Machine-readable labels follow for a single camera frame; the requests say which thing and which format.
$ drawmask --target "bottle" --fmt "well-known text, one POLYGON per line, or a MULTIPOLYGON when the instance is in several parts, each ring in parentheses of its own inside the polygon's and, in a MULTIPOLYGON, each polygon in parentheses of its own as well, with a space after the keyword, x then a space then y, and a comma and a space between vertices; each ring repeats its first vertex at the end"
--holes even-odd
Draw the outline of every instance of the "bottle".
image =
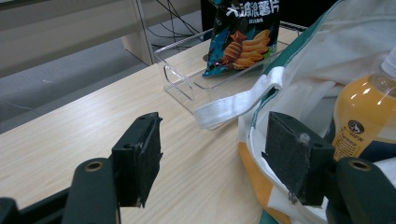
POLYGON ((332 142, 336 161, 396 157, 396 46, 379 70, 347 84, 335 102, 324 138, 332 142))

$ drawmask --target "clear plastic tray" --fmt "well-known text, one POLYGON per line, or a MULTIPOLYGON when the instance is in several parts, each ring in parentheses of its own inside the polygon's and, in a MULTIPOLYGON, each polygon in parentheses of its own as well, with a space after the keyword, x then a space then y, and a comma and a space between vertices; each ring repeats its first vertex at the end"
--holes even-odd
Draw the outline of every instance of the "clear plastic tray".
POLYGON ((248 69, 214 77, 203 77, 206 70, 211 30, 186 38, 154 52, 163 77, 163 88, 191 113, 199 106, 249 90, 278 54, 304 29, 281 25, 277 53, 248 69))

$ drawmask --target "wooden table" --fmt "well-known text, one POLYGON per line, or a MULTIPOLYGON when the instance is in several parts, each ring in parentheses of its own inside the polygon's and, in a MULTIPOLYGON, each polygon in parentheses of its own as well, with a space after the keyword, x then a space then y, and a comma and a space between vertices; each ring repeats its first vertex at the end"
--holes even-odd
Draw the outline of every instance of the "wooden table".
POLYGON ((239 157, 236 121, 200 129, 159 73, 154 64, 1 134, 0 197, 23 208, 68 188, 79 164, 107 158, 137 117, 158 111, 161 170, 146 208, 122 208, 122 223, 258 223, 262 208, 239 157))

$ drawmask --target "chip bag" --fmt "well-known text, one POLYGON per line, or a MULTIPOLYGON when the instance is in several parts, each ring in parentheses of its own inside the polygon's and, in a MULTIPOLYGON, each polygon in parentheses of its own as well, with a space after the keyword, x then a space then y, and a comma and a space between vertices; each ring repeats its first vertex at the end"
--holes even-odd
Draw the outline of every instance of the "chip bag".
POLYGON ((204 77, 249 68, 276 52, 279 0, 213 0, 217 7, 204 77))

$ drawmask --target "white bottle cap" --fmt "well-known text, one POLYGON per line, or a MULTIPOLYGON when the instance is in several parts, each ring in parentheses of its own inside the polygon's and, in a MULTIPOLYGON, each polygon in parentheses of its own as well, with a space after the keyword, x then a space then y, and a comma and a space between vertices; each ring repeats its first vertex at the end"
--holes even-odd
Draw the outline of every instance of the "white bottle cap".
POLYGON ((396 46, 390 51, 387 59, 381 64, 381 68, 385 73, 396 78, 396 46))

